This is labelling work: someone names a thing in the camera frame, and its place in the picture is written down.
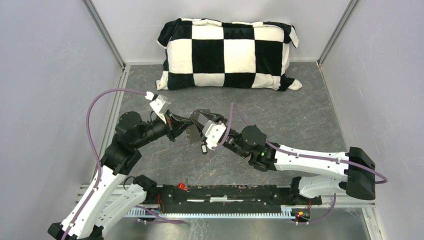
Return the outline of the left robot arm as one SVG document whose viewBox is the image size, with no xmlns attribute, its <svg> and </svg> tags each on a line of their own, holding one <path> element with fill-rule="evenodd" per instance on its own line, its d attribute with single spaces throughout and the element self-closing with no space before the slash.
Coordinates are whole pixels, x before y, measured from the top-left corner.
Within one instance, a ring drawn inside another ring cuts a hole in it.
<svg viewBox="0 0 424 240">
<path fill-rule="evenodd" d="M 130 111 L 119 118 L 112 142 L 100 160 L 100 172 L 74 210 L 62 222 L 50 225 L 49 235 L 56 240 L 102 240 L 137 204 L 151 204 L 156 200 L 156 182 L 140 175 L 118 199 L 106 204 L 141 159 L 141 147 L 164 136 L 173 142 L 193 125 L 190 119 L 170 111 L 164 116 L 164 120 L 157 117 L 143 121 L 137 112 Z"/>
</svg>

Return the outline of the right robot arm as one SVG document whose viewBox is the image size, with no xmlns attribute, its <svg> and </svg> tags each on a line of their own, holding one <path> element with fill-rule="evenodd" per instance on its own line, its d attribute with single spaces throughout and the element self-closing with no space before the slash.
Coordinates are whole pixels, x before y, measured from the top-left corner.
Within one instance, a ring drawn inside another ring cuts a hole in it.
<svg viewBox="0 0 424 240">
<path fill-rule="evenodd" d="M 307 199 L 346 193 L 348 196 L 372 201 L 376 199 L 376 165 L 360 147 L 347 152 L 318 152 L 291 148 L 268 142 L 267 135 L 256 126 L 247 125 L 240 133 L 228 128 L 227 119 L 207 109 L 198 109 L 190 116 L 198 129 L 202 152 L 216 150 L 219 144 L 242 158 L 254 169 L 267 171 L 298 171 L 313 176 L 294 177 L 289 199 L 302 204 Z"/>
</svg>

